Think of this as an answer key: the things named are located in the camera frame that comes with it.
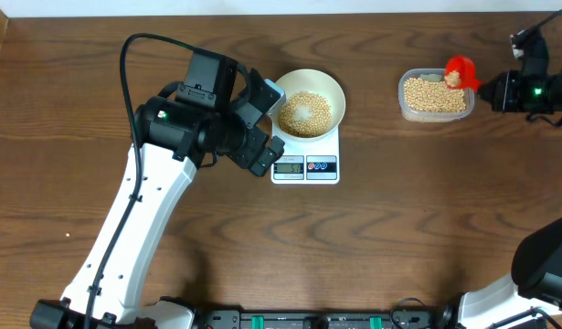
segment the green connector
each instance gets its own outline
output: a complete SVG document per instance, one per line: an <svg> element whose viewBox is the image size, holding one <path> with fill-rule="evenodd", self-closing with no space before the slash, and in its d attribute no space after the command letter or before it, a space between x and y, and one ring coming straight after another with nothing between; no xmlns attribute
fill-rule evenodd
<svg viewBox="0 0 562 329"><path fill-rule="evenodd" d="M264 329L264 317L252 316L252 329Z"/></svg>
<svg viewBox="0 0 562 329"><path fill-rule="evenodd" d="M379 316L370 318L370 329L382 329L382 318Z"/></svg>

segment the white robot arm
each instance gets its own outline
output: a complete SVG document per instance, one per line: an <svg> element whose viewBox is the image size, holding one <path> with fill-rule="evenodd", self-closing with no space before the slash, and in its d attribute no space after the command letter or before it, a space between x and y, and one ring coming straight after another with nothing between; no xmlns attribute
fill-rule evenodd
<svg viewBox="0 0 562 329"><path fill-rule="evenodd" d="M188 158L177 161L173 151L149 143L143 145L141 156L142 200L135 203L114 246L92 313L96 319L113 314L117 324L131 324L141 316L141 294L149 264L177 201L197 171ZM132 148L128 158L122 185L100 235L78 275L63 292L62 299L71 300L69 308L73 311L86 312L94 275L133 191L136 168Z"/></svg>
<svg viewBox="0 0 562 329"><path fill-rule="evenodd" d="M562 314L559 302L553 302L521 297L518 294L518 286L512 280L512 275L506 274L498 281L477 292L465 293L461 297L457 311L457 322L469 329L480 329L490 327L492 324L499 324L508 315L523 314L531 309L541 309L549 315ZM529 321L533 317L532 314L523 316L509 323L506 328Z"/></svg>

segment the wooden table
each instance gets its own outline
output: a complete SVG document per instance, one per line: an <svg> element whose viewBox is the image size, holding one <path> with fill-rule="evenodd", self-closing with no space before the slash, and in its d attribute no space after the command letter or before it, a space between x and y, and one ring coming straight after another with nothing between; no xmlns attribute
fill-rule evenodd
<svg viewBox="0 0 562 329"><path fill-rule="evenodd" d="M0 328L27 327L37 299L58 298L101 228L130 145L118 57L135 32L225 53L273 80L320 69L347 98L339 185L276 186L228 159L200 170L144 302L387 309L484 287L510 270L523 237L562 215L562 129L482 102L460 122L407 122L398 80L455 54L472 58L482 80L517 69L508 36L545 16L12 20L0 56ZM556 72L562 17L545 35ZM136 42L133 103L182 79L189 57Z"/></svg>

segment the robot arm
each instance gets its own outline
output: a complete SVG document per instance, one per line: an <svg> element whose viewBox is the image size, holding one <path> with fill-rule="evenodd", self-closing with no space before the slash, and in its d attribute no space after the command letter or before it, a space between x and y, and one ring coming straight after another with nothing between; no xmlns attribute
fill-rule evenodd
<svg viewBox="0 0 562 329"><path fill-rule="evenodd" d="M65 324L96 328L134 324L142 317L153 318L154 325L164 329L188 328L193 314L185 307L166 301L140 307L149 264L175 205L202 167L206 154L214 156L214 163L206 166L214 165L219 155L226 155L240 168L264 176L283 153L284 142L273 137L267 146L269 136L256 126L265 114L274 113L286 102L283 89L263 80L255 69L248 73L232 58L148 34L126 41L121 73L126 48L138 37L192 49L186 80L169 84L131 116L130 96L122 75L133 130L122 184L90 255L63 292L62 309L39 302L31 316L33 328L60 328ZM244 76L247 86L230 101L237 72ZM172 101L168 97L174 92ZM138 184L140 189L133 196ZM116 232L120 235L111 242ZM110 257L105 260L108 250Z"/></svg>
<svg viewBox="0 0 562 329"><path fill-rule="evenodd" d="M540 27L560 16L562 9L539 24L510 36L514 57L522 68L501 73L478 89L482 100L492 105L492 111L527 113L526 120L542 120L555 127L562 126L562 116L551 122L546 114L562 112L562 70L547 73L549 55Z"/></svg>
<svg viewBox="0 0 562 329"><path fill-rule="evenodd" d="M538 309L562 314L562 218L521 242L511 274L461 297L456 327L507 328L531 320L538 312L530 311Z"/></svg>
<svg viewBox="0 0 562 329"><path fill-rule="evenodd" d="M135 203L114 246L92 313L96 319L111 317L117 324L131 324L140 316L141 294L149 264L177 201L197 171L189 158L177 161L168 149L145 143L141 151L144 176L140 192L142 199ZM136 170L133 158L131 148L122 185L100 235L61 297L70 300L69 308L75 312L86 312L94 275L133 191Z"/></svg>

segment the kitchen scale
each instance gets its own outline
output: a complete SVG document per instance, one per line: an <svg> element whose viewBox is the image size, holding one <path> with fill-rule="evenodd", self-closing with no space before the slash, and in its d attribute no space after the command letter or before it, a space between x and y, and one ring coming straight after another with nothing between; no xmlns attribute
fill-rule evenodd
<svg viewBox="0 0 562 329"><path fill-rule="evenodd" d="M345 95L331 76L314 69L297 69L282 76L276 84L290 97L309 91L324 97L330 105L332 120L327 133L311 138L292 136L279 128L279 113L271 115L272 135L284 142L284 154L270 168L274 184L320 184L339 182L339 129L344 118Z"/></svg>
<svg viewBox="0 0 562 329"><path fill-rule="evenodd" d="M278 130L272 126L273 135ZM270 179L274 184L337 184L339 130L316 142L285 141L284 154L270 169Z"/></svg>

